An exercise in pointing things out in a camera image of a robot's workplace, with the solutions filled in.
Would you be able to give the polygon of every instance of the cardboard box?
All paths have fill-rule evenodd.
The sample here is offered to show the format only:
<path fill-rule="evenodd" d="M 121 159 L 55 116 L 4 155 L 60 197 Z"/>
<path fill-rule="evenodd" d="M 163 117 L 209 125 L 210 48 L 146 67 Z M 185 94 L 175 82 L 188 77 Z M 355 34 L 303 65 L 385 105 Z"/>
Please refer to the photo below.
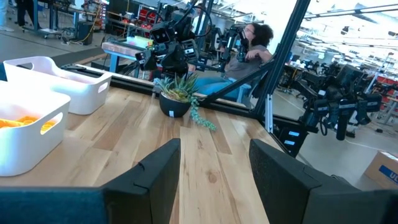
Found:
<path fill-rule="evenodd" d="M 398 189 L 398 155 L 377 152 L 365 175 L 384 189 Z"/>

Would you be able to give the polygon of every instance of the potted plant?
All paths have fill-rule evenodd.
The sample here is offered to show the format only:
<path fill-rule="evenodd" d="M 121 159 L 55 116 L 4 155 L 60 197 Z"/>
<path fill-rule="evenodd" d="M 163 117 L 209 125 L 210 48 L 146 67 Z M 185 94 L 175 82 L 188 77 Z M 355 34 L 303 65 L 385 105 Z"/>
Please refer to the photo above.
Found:
<path fill-rule="evenodd" d="M 161 90 L 159 95 L 160 109 L 167 116 L 180 118 L 191 108 L 190 116 L 196 124 L 215 131 L 216 126 L 202 118 L 198 112 L 198 98 L 193 95 L 197 91 L 195 88 L 197 78 L 197 74 L 184 75 L 182 78 L 176 76 L 174 79 L 169 77 L 156 78 L 154 82 L 159 85 Z"/>

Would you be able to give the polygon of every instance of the curly hair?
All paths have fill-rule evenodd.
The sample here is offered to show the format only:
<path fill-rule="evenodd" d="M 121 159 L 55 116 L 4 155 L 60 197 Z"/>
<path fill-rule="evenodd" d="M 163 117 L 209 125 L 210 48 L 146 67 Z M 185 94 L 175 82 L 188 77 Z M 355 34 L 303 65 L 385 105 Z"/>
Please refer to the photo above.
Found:
<path fill-rule="evenodd" d="M 251 45 L 263 45 L 267 47 L 272 38 L 274 38 L 274 31 L 269 25 L 260 25 L 256 23 L 251 24 L 254 27 L 255 38 L 252 39 Z"/>

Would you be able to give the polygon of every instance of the white storage bin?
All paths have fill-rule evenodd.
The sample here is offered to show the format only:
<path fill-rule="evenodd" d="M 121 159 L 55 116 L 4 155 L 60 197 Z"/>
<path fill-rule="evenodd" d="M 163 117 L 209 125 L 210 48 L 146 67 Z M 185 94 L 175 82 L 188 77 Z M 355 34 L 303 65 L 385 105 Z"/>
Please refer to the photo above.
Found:
<path fill-rule="evenodd" d="M 0 81 L 0 118 L 38 120 L 17 128 L 0 128 L 0 176 L 23 174 L 35 167 L 63 139 L 70 97 L 47 91 L 30 91 Z M 55 124 L 46 132 L 47 121 Z"/>
<path fill-rule="evenodd" d="M 32 65 L 32 69 L 17 65 Z M 62 70 L 48 57 L 29 57 L 4 61 L 9 83 L 26 88 L 50 89 L 70 96 L 69 112 L 92 114 L 105 103 L 112 74 L 99 78 Z"/>

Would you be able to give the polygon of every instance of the work station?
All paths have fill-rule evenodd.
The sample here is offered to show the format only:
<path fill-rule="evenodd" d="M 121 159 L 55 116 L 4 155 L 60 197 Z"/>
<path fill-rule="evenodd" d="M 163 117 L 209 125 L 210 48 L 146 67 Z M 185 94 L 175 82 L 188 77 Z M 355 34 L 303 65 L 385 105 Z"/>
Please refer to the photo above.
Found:
<path fill-rule="evenodd" d="M 33 3 L 0 223 L 398 223 L 398 4 Z"/>

